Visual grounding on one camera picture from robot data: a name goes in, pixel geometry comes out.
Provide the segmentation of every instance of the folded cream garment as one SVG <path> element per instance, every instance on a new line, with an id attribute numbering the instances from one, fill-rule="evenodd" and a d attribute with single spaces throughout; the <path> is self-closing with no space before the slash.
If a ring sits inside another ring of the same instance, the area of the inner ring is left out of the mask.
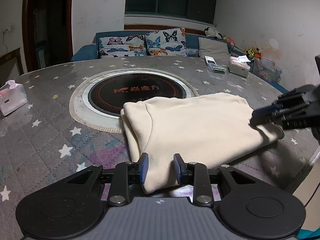
<path id="1" fill-rule="evenodd" d="M 271 123 L 251 128 L 251 113 L 244 98 L 226 93 L 125 103 L 121 117 L 131 158 L 149 154 L 145 192 L 176 185 L 175 153 L 217 168 L 284 137 Z"/>

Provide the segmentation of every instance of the gray tablecloth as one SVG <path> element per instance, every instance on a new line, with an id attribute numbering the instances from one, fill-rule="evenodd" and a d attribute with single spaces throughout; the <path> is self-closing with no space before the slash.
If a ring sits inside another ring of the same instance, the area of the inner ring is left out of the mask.
<path id="1" fill-rule="evenodd" d="M 74 89 L 86 77 L 131 67 L 174 73 L 191 83 L 199 94 L 227 92 L 239 95 L 254 109 L 271 104 L 281 94 L 252 74 L 246 79 L 231 73 L 224 80 L 212 78 L 202 59 L 190 57 L 81 61 L 18 77 L 16 82 L 24 85 L 28 103 L 7 117 L 0 115 L 0 192 L 4 192 L 3 196 L 0 195 L 1 239 L 12 240 L 22 236 L 15 220 L 15 208 L 25 195 L 93 163 L 113 168 L 117 163 L 129 160 L 125 135 L 101 132 L 75 122 L 69 113 L 69 100 Z M 72 147 L 69 148 L 71 156 L 61 158 L 59 150 L 64 145 Z M 286 131 L 284 139 L 232 164 L 292 192 L 317 158 L 318 142 L 310 130 L 303 129 Z M 108 187 L 103 199 L 106 199 L 107 193 Z"/>

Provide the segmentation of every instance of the dark doorway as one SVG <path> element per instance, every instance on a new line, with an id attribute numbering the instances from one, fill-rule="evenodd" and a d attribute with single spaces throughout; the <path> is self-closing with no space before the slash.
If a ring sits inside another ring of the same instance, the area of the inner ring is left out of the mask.
<path id="1" fill-rule="evenodd" d="M 22 31 L 28 72 L 70 62 L 71 0 L 23 0 Z"/>

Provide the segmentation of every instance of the metal screw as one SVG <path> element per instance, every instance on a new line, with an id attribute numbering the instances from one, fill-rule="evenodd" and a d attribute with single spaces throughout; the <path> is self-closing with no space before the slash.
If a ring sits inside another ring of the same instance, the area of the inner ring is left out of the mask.
<path id="1" fill-rule="evenodd" d="M 203 204 L 210 203 L 212 201 L 212 198 L 207 195 L 201 195 L 197 197 L 197 201 Z"/>
<path id="2" fill-rule="evenodd" d="M 114 204 L 121 204 L 125 201 L 125 198 L 120 195 L 114 195 L 110 198 L 110 202 Z"/>

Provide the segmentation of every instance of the gray ribbed plate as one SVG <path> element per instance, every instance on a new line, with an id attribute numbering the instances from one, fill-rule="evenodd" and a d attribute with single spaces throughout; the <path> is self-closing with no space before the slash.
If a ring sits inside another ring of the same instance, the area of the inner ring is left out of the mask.
<path id="1" fill-rule="evenodd" d="M 196 207 L 186 197 L 136 197 L 123 207 L 110 208 L 90 232 L 74 240 L 240 240 L 209 208 Z"/>

